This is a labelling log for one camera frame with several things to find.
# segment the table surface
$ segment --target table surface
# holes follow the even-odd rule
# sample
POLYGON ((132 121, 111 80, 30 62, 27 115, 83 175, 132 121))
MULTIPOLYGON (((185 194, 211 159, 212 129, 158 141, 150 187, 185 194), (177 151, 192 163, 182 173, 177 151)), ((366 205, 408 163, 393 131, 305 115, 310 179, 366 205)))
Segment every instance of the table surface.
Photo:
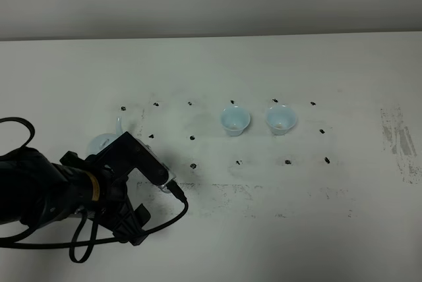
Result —
MULTIPOLYGON (((421 280, 422 33, 3 42, 0 68, 1 116, 31 121, 30 146, 48 159, 84 157, 125 106, 124 130, 191 205, 140 246, 97 246, 85 264, 67 250, 0 250, 2 280, 421 280), (299 118, 285 136, 264 121, 274 99, 299 118), (219 122, 231 100, 252 118, 232 138, 219 122)), ((2 124, 0 150, 27 136, 2 124)), ((182 208, 139 173, 129 196, 151 211, 148 227, 182 208)), ((68 241, 77 224, 30 240, 68 241)))

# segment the small plastic cup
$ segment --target small plastic cup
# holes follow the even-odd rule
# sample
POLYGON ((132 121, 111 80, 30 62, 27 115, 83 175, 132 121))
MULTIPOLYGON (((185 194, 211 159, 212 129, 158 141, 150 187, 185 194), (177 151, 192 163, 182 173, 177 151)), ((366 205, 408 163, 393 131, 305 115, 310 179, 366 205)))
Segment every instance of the small plastic cup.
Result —
POLYGON ((265 121, 274 135, 284 135, 296 125, 297 117, 290 107, 275 105, 266 110, 265 121))
POLYGON ((220 119, 229 136, 239 136, 251 122, 251 115, 242 107, 229 106, 223 110, 220 119))

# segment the cup rim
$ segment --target cup rim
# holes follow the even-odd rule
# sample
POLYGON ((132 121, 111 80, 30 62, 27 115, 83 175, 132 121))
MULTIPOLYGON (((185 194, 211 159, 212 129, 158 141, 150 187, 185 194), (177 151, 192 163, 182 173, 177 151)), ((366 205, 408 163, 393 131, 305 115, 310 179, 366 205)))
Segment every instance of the cup rim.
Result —
POLYGON ((291 129, 292 127, 294 127, 296 125, 297 115, 296 115, 296 112, 290 106, 284 105, 284 104, 281 104, 281 105, 279 104, 279 105, 275 105, 275 106, 272 106, 272 107, 269 107, 269 108, 266 109, 266 111, 265 111, 265 122, 267 123, 267 125, 269 127, 273 128, 275 130, 289 130, 289 129, 291 129), (268 122, 268 112, 269 112, 269 110, 271 110, 271 109, 278 109, 278 108, 281 108, 281 109, 290 109, 290 111, 293 112, 293 114, 295 115, 295 121, 294 121, 294 123, 292 125, 290 125, 287 128, 278 128, 278 127, 275 127, 275 126, 271 125, 268 122))
POLYGON ((223 126, 224 129, 226 129, 226 130, 228 130, 230 132, 238 132, 240 130, 245 130, 245 128, 247 128, 249 126, 249 124, 251 123, 251 114, 245 108, 243 108, 243 107, 240 107, 238 105, 229 105, 229 106, 227 106, 227 107, 225 107, 223 109, 222 114, 220 115, 220 123, 221 123, 221 125, 223 126), (245 111, 246 114, 248 115, 248 121, 247 121, 245 127, 243 127, 243 128, 237 128, 237 129, 230 129, 230 128, 226 127, 223 124, 222 118, 223 118, 224 111, 227 110, 227 109, 241 109, 241 110, 245 111))

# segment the light blue cup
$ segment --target light blue cup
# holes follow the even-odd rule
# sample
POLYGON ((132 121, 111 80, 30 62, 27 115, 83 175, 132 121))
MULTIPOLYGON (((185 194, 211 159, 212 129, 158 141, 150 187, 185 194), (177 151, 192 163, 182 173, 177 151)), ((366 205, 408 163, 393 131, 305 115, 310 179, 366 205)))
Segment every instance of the light blue cup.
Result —
POLYGON ((229 136, 239 136, 251 122, 251 115, 239 106, 228 106, 220 117, 222 125, 229 136))
POLYGON ((274 135, 284 135, 296 125, 297 117, 290 107, 275 105, 266 110, 265 121, 274 135))

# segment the white wall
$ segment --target white wall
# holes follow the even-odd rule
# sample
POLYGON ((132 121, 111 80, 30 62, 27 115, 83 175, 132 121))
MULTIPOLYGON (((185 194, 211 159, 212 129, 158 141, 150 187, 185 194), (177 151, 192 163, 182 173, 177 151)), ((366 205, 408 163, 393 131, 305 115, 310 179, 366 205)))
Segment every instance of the white wall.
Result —
POLYGON ((422 0, 0 0, 0 39, 411 30, 422 0))

